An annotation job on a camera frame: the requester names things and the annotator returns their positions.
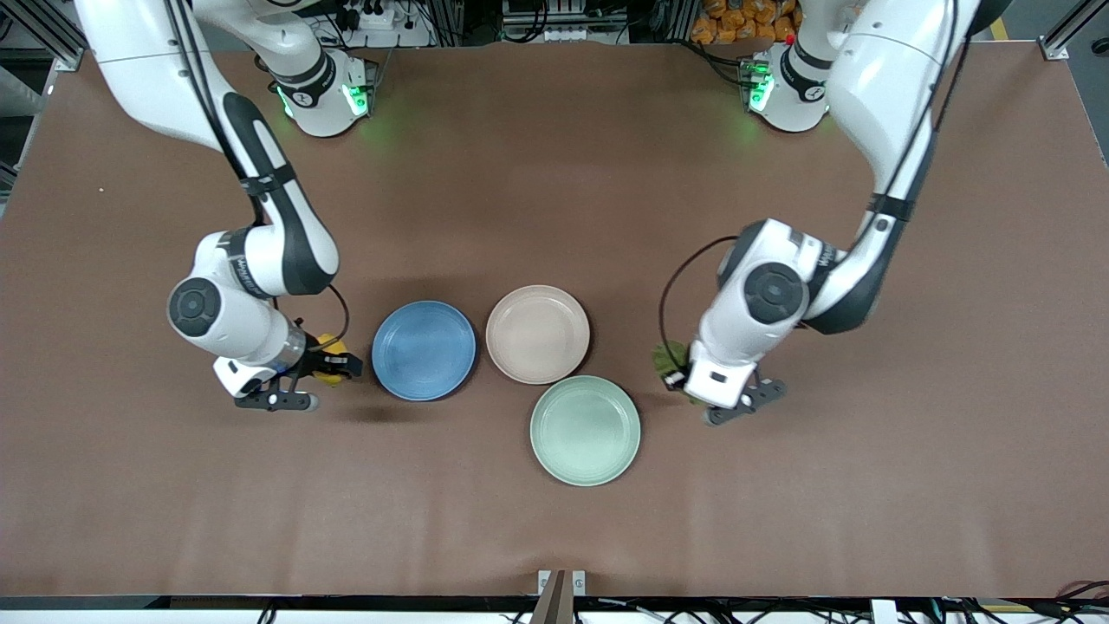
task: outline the beige plate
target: beige plate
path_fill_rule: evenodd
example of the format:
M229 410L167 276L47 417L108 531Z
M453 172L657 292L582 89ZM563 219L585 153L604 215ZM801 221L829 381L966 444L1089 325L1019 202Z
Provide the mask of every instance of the beige plate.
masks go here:
M501 298L486 325L489 357L522 383L552 383L573 372L589 349L589 319L578 299L531 285Z

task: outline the black cable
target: black cable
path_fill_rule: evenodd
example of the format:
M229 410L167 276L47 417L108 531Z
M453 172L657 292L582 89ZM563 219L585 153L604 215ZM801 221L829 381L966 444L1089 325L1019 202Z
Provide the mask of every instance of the black cable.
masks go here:
M227 141L227 135L223 131L223 126L220 124L220 117L216 114L215 102L212 99L212 89L208 86L207 74L204 71L204 58L201 54L200 49L196 45L196 38L193 33L193 28L189 23L189 13L185 11L182 0L176 0L177 12L173 10L173 6L170 0L162 0L165 6L165 11L170 18L170 27L173 30L173 38L177 41L180 45L181 59L184 62L185 71L189 72L189 82L193 88L193 93L204 111L204 116L207 119L208 126L212 129L212 134L215 135L215 140L220 143L220 149L223 151L223 155L227 158L227 164L231 165L232 171L238 180L246 177L246 172L243 170L242 164L238 158L235 157L235 153L231 149L231 143ZM181 17L180 24L177 22L177 16ZM193 60L190 61L189 50L192 49ZM262 202L251 195L251 207L254 211L254 225L261 225L265 223L263 216Z
M947 106L952 103L952 95L955 93L955 85L959 82L959 75L963 74L963 65L967 60L967 52L970 51L970 31L967 31L966 37L963 39L963 50L959 51L959 60L955 63L955 74L952 75L952 85L947 89L947 94L944 95L944 103L939 106L939 115L936 117L936 132L939 132L939 126L944 124L944 117L947 116Z
M674 369L678 369L679 371L682 370L683 367L678 364L678 359L674 358L674 352L670 350L670 341L667 340L667 297L670 296L670 288L673 287L674 282L678 280L678 277L681 276L682 272L685 270L685 268L692 264L694 259L701 257L701 254L720 243L734 241L737 237L739 236L722 236L693 252L693 255L686 257L685 262L682 262L681 265L678 266L678 269L674 270L674 274L671 275L670 279L667 282L665 287L662 288L662 296L659 297L659 336L662 337L662 348L667 351L667 357L670 358L670 364L673 365ZM747 624L754 624L757 618L759 617L756 616Z
M447 32L458 38L462 37L461 33L455 32L449 28L440 27L437 21L433 20L431 14L428 12L427 7L425 7L423 2L416 2L416 9L419 11L420 17L424 18L424 21L427 22L427 25L435 29L435 33L439 38L439 40L437 41L437 45L439 48L442 48L444 47L442 42L449 39L448 37L445 37L442 34L444 32Z
M339 30L339 24L335 23L335 19L334 19L334 18L332 18L332 14L330 14L330 13L328 13L327 11L324 11L324 17L325 17L325 18L327 18L327 21L329 21L329 22L332 23L332 28L333 28L333 29L335 29L335 37L337 37L337 38L338 38L338 40L339 40L339 45L338 45L338 47L339 47L339 48L340 48L340 49L342 49L342 50L343 50L344 52L348 52L348 51L350 51L350 47L349 47L349 45L347 45L347 42L346 42L346 35L345 35L345 34L343 34L343 31L342 31L342 30Z
M728 75L726 73L724 73L724 71L721 70L718 67L718 64L722 64L722 65L728 65L728 67L731 67L731 68L737 68L741 64L740 61L733 61L733 60L730 60L730 59L725 59L723 57L718 57L715 54L710 54L704 49L703 45L702 47L694 45L693 43L690 43L689 41L685 41L684 39L670 39L670 40L667 41L667 43L678 43L679 45L681 45L681 47L685 48L686 50L693 52L694 54L701 57L702 59L705 60L705 62L709 63L709 67L712 68L712 71L716 72L716 75L719 75L720 78L722 78L724 80L724 82L728 82L729 84L734 84L736 86L755 86L755 85L757 85L756 82L752 82L750 80L737 80L735 78L732 78L731 75Z
M257 624L273 624L277 620L277 599L271 599L258 615Z
M1098 587L1105 587L1107 585L1109 585L1109 581L1096 581L1093 583L1087 583L1087 584L1082 585L1081 587L1078 587L1077 590L1071 590L1071 591L1067 592L1066 594L1059 594L1058 596L1055 596L1055 600L1057 600L1057 601L1070 600L1070 599L1080 596L1081 594L1085 594L1086 592L1089 592L1090 590L1097 590Z
M986 615L986 617L993 620L995 624L1008 624L1006 621L1001 620L997 615L994 615L994 613L991 611L989 611L988 608L981 606L981 603L978 602L978 599L967 599L967 602L970 603L970 606L973 606L973 607L977 608L979 612L984 613Z
M339 288L335 287L332 284L327 284L327 287L330 288L333 293L335 293L335 297L339 299L339 305L343 306L343 329L339 331L338 335L335 336L335 338L322 345L309 347L308 351L323 351L324 349L327 349L328 347L343 340L343 337L346 336L346 331L350 328L350 308L347 307L346 299L343 298L343 294L339 293Z
M920 127L924 125L924 120L928 119L928 116L932 114L932 105L935 103L936 96L939 94L939 81L943 79L944 72L947 71L948 67L947 59L950 58L952 51L955 49L955 39L956 39L956 32L958 32L957 31L958 23L959 23L959 1L952 0L952 28L947 34L947 45L944 49L944 55L939 62L939 71L936 72L936 82L932 85L932 94L928 95L928 103L925 104L924 110L920 111L920 116L919 119L917 119L916 124L913 126L913 132L909 133L908 140L905 142L905 149L902 151L901 157L897 158L897 166L894 167L894 173L893 175L889 176L889 182L886 183L886 190L882 193L883 195L886 196L889 195L889 191L892 191L894 187L894 182L897 180L897 176L901 175L902 167L905 166L905 161L908 160L909 152L913 151L913 143L916 140L916 135L920 132ZM949 95L954 90L955 90L955 81L953 80L952 86L947 92L948 99L946 100L946 102L950 101ZM939 130L938 125L933 125L933 132L936 132L938 130ZM874 212L869 213L869 215L866 218L866 224L863 225L862 228L859 228L861 232L859 236L855 238L854 242L852 242L851 248L847 249L847 254L844 255L843 259L840 260L841 263L845 262L858 246L858 241L862 239L865 232L871 227L871 224L874 222L875 216L876 213Z
M712 61L714 63L720 63L722 65L740 67L741 64L740 61L736 61L734 59L725 59L724 57L718 57L715 54L712 54L704 49L704 45L700 43L693 44L693 42L686 41L684 39L668 39L667 43L678 43L679 45L682 45L683 48L701 57L702 59Z
M624 31L628 30L629 27L632 27L632 25L635 25L635 24L639 24L639 23L643 23L644 21L647 21L649 19L651 19L651 14L650 13L648 13L648 14L639 18L635 21L631 21L631 22L627 21L627 19L624 19L624 27L621 28L620 32L617 33L617 40L615 40L615 42L620 43L620 38L623 37ZM628 35L628 42L631 43L631 35L630 34Z
M547 8L547 0L535 0L539 2L536 7L536 19L531 22L531 27L528 28L527 34L519 39L513 39L507 34L502 34L501 38L505 41L511 41L512 43L528 43L535 41L540 34L543 33L543 29L547 28L547 18L550 14L550 10ZM543 22L539 23L539 18L542 17Z
M689 615L693 620L696 620L698 624L709 624L700 615L693 613L692 611L684 611L684 610L683 611L675 611L675 612L671 613L669 616L667 616L665 620L662 621L662 624L673 624L674 618L678 617L679 615L683 615L683 614L684 615Z

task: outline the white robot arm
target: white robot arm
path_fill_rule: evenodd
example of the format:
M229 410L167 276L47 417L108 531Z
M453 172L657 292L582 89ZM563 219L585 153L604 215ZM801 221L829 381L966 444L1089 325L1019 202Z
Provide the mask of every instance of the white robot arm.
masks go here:
M245 41L277 82L286 112L313 136L333 136L369 112L374 65L325 50L293 11L319 0L194 0L197 20Z
M709 403L722 424L781 397L760 360L795 327L823 335L859 327L928 168L930 104L977 0L871 0L827 79L831 112L874 170L874 193L849 250L767 218L746 226L718 270L688 371L668 387Z
M78 0L77 8L124 111L160 133L223 152L255 207L252 225L197 245L192 272L170 295L171 325L218 357L216 376L236 405L313 409L312 396L295 386L281 391L277 379L353 377L362 364L325 356L325 346L269 304L324 290L339 258L262 113L221 75L184 0Z

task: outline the plate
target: plate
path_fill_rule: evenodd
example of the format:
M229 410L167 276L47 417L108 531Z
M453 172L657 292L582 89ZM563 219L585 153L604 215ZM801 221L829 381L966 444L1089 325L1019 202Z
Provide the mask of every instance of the plate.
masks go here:
M399 307L374 337L370 364L381 386L408 401L450 395L474 369L477 338L455 306L417 300Z
M501 298L486 325L494 365L530 385L553 383L573 372L589 350L589 318L578 299L554 286L531 285Z
M620 477L639 451L639 412L611 381L591 376L552 386L531 412L531 449L554 479L590 488Z

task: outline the mint green plate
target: mint green plate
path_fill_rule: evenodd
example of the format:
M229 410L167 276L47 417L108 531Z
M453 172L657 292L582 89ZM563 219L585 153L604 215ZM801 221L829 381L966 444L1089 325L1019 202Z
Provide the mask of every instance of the mint green plate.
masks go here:
M591 376L552 386L531 412L531 449L554 479L590 488L628 470L639 451L639 412L611 381Z

